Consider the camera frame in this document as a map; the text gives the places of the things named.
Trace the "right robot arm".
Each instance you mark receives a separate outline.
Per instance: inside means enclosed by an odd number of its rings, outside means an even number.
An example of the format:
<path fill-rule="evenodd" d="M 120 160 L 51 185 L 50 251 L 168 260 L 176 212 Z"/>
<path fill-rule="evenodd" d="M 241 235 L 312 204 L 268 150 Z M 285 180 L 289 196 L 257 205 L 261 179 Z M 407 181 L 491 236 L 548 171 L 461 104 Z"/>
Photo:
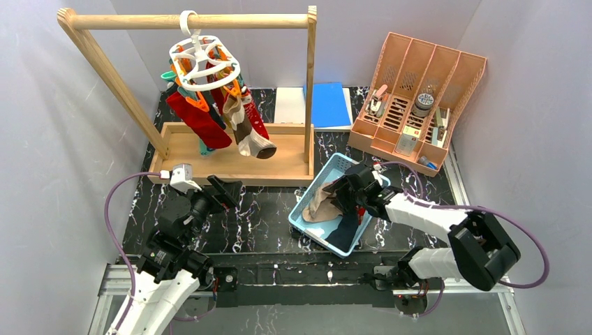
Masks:
<path fill-rule="evenodd" d="M 416 228 L 445 242 L 442 248 L 415 247 L 390 274 L 398 285 L 432 278 L 464 279 L 481 291 L 491 290 L 521 258 L 521 253 L 493 214 L 421 201 L 408 192 L 384 186 L 368 165 L 357 164 L 323 189 L 344 214 L 365 212 L 375 218 Z"/>

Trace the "brown striped sock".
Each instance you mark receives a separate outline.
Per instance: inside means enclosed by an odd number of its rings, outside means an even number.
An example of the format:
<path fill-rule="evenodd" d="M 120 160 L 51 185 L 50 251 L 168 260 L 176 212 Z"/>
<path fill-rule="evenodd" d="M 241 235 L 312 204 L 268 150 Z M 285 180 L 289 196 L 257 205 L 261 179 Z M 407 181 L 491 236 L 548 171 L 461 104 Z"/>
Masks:
<path fill-rule="evenodd" d="M 268 159 L 276 153 L 276 145 L 252 128 L 240 98 L 227 95 L 223 105 L 223 116 L 230 122 L 241 155 Z"/>

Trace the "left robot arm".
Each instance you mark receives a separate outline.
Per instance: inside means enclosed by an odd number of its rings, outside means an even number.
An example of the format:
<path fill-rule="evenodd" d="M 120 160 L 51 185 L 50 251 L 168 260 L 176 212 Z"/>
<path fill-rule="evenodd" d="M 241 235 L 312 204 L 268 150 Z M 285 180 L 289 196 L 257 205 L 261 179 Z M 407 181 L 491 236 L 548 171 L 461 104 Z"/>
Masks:
<path fill-rule="evenodd" d="M 162 334 L 189 295 L 205 281 L 214 282 L 212 259 L 191 243 L 210 215 L 237 207 L 243 186 L 215 175 L 199 186 L 180 170 L 153 176 L 168 181 L 178 196 L 163 207 L 135 265 L 116 245 L 131 287 L 107 334 Z"/>

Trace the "white sock hanger with clips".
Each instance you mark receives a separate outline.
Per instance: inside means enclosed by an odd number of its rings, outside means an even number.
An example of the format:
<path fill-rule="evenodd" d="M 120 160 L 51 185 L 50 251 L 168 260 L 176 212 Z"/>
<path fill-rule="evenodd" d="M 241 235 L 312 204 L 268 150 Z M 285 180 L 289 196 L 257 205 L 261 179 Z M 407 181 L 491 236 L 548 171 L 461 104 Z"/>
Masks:
<path fill-rule="evenodd" d="M 209 105 L 202 93 L 222 89 L 231 96 L 242 95 L 239 83 L 240 64 L 216 36 L 201 34 L 201 30 L 189 28 L 189 19 L 196 15 L 185 10 L 179 16 L 179 28 L 187 36 L 169 50 L 174 82 L 184 100 L 202 111 Z"/>

